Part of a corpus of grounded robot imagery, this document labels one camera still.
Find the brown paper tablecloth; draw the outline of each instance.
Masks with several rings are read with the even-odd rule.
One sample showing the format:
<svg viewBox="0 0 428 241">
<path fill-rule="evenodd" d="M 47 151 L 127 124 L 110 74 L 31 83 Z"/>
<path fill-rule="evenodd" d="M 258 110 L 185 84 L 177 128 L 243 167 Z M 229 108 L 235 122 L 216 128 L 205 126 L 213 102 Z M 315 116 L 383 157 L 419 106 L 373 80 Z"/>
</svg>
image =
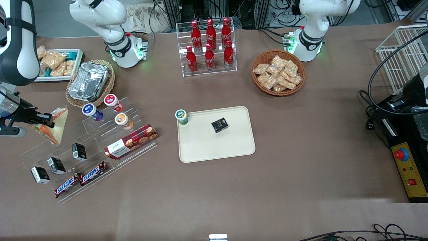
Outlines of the brown paper tablecloth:
<svg viewBox="0 0 428 241">
<path fill-rule="evenodd" d="M 46 48 L 80 48 L 86 60 L 114 65 L 113 93 L 128 96 L 160 134 L 158 146 L 65 204 L 34 183 L 22 150 L 43 138 L 0 138 L 2 240 L 298 240 L 396 223 L 428 235 L 428 204 L 408 204 L 391 153 L 365 129 L 366 89 L 380 63 L 374 48 L 402 23 L 332 27 L 322 52 L 305 63 L 296 94 L 273 97 L 251 78 L 254 58 L 279 45 L 256 30 L 237 31 L 238 71 L 183 78 L 175 34 L 159 34 L 148 60 L 119 68 L 101 38 L 44 39 Z M 382 74 L 374 83 L 388 94 Z M 19 87 L 21 97 L 49 112 L 67 104 L 66 83 Z M 256 152 L 184 164 L 174 112 L 243 105 Z M 84 119 L 70 107 L 68 120 Z"/>
</svg>

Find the small black package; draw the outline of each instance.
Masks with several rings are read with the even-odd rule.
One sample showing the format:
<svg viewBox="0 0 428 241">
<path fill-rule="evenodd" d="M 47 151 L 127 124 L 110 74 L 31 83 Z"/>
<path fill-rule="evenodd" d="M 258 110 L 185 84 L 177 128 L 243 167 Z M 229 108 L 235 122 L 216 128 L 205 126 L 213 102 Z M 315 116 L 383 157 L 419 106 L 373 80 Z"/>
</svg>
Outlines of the small black package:
<svg viewBox="0 0 428 241">
<path fill-rule="evenodd" d="M 220 131 L 229 127 L 229 125 L 227 124 L 227 122 L 224 118 L 221 118 L 221 119 L 211 123 L 211 125 L 213 125 L 216 133 L 219 133 Z"/>
<path fill-rule="evenodd" d="M 33 175 L 36 183 L 47 184 L 51 180 L 48 176 L 48 172 L 46 172 L 43 167 L 33 167 L 31 169 L 31 174 Z"/>
<path fill-rule="evenodd" d="M 72 150 L 73 150 L 73 158 L 79 161 L 86 161 L 86 151 L 85 151 L 85 146 L 78 144 L 78 143 L 74 143 L 71 146 Z"/>
<path fill-rule="evenodd" d="M 62 164 L 61 160 L 58 158 L 55 158 L 55 157 L 49 158 L 48 165 L 52 173 L 59 174 L 59 175 L 65 173 L 65 167 Z"/>
</svg>

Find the red bottle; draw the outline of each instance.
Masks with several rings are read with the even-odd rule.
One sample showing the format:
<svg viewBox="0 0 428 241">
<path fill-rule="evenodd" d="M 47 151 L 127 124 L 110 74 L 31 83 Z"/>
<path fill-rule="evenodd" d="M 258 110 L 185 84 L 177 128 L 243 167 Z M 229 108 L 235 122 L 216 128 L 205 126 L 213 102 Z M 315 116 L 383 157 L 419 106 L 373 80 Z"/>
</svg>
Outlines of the red bottle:
<svg viewBox="0 0 428 241">
<path fill-rule="evenodd" d="M 216 49 L 217 48 L 217 43 L 216 43 L 216 36 L 215 36 L 215 29 L 213 27 L 214 21 L 209 18 L 207 20 L 207 43 L 211 44 L 211 49 Z"/>
<path fill-rule="evenodd" d="M 233 49 L 232 41 L 230 40 L 226 42 L 226 48 L 224 49 L 224 67 L 226 69 L 231 69 L 233 67 Z"/>
<path fill-rule="evenodd" d="M 207 71 L 211 72 L 215 69 L 214 53 L 211 50 L 211 44 L 207 43 L 205 46 L 207 47 L 207 51 L 205 52 L 205 65 L 207 67 Z"/>
<path fill-rule="evenodd" d="M 192 52 L 192 46 L 188 45 L 186 46 L 187 49 L 187 54 L 186 54 L 186 59 L 187 59 L 187 64 L 189 66 L 190 72 L 192 74 L 198 72 L 198 64 L 196 63 L 196 55 L 195 53 Z"/>
<path fill-rule="evenodd" d="M 221 29 L 221 46 L 222 48 L 226 48 L 226 42 L 230 40 L 230 26 L 229 26 L 229 18 L 223 18 L 223 28 Z"/>
<path fill-rule="evenodd" d="M 193 48 L 195 49 L 195 52 L 202 52 L 201 31 L 198 29 L 198 22 L 193 20 L 191 25 L 192 32 L 190 33 L 190 36 L 192 37 Z"/>
</svg>

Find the yellow control panel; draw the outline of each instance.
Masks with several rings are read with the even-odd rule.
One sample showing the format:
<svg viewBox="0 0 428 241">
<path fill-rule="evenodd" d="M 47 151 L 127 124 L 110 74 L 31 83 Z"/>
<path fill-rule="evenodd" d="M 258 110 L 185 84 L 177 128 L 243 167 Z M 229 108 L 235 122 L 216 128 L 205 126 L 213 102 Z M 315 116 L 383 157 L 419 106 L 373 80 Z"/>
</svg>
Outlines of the yellow control panel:
<svg viewBox="0 0 428 241">
<path fill-rule="evenodd" d="M 410 198 L 427 197 L 427 191 L 416 168 L 407 142 L 393 146 L 391 150 L 397 163 L 398 172 L 406 188 L 407 196 Z"/>
</svg>

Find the woven basket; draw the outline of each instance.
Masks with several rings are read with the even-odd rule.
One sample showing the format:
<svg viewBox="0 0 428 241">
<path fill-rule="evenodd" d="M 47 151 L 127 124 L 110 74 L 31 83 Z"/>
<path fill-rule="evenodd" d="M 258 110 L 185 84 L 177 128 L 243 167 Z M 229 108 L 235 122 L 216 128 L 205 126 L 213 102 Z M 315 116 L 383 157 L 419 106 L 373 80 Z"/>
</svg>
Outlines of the woven basket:
<svg viewBox="0 0 428 241">
<path fill-rule="evenodd" d="M 104 102 L 104 97 L 107 96 L 110 93 L 110 91 L 113 89 L 114 79 L 115 79 L 116 75 L 114 74 L 114 70 L 113 70 L 113 67 L 111 66 L 111 64 L 109 62 L 105 61 L 105 60 L 91 60 L 91 61 L 88 61 L 88 62 L 90 62 L 90 63 L 98 63 L 98 64 L 105 65 L 110 70 L 107 82 L 104 85 L 104 89 L 103 89 L 100 97 L 96 101 L 92 102 L 92 104 L 94 104 L 95 106 L 99 106 L 100 104 L 102 104 Z M 65 91 L 65 96 L 67 98 L 67 101 L 70 102 L 70 104 L 72 104 L 74 106 L 77 106 L 79 108 L 82 108 L 85 104 L 87 104 L 89 102 L 83 101 L 83 100 L 79 100 L 79 99 L 72 99 L 69 96 L 69 94 L 68 94 L 68 89 L 70 88 L 70 85 L 73 83 L 73 81 L 76 79 L 78 73 L 79 73 L 79 71 L 77 71 L 74 74 L 74 76 L 71 78 L 70 82 L 68 83 L 67 89 Z"/>
<path fill-rule="evenodd" d="M 257 80 L 257 75 L 253 72 L 253 69 L 255 69 L 261 63 L 270 64 L 270 62 L 272 61 L 272 59 L 275 55 L 278 55 L 282 59 L 285 59 L 285 60 L 291 60 L 297 65 L 297 67 L 298 67 L 297 73 L 299 73 L 299 75 L 302 77 L 302 82 L 300 82 L 300 84 L 298 84 L 294 90 L 284 90 L 281 92 L 275 92 L 275 91 L 266 89 Z M 286 95 L 293 94 L 294 92 L 298 91 L 303 86 L 303 84 L 305 83 L 305 79 L 306 79 L 306 70 L 305 70 L 305 66 L 303 65 L 302 61 L 300 61 L 296 56 L 294 56 L 294 55 L 292 55 L 292 54 L 290 54 L 284 50 L 272 49 L 272 50 L 268 50 L 264 53 L 261 53 L 259 56 L 256 57 L 256 59 L 253 62 L 253 67 L 251 68 L 251 75 L 253 76 L 254 83 L 262 91 L 264 91 L 268 94 L 271 94 L 271 95 L 275 95 L 275 96 L 286 96 Z"/>
</svg>

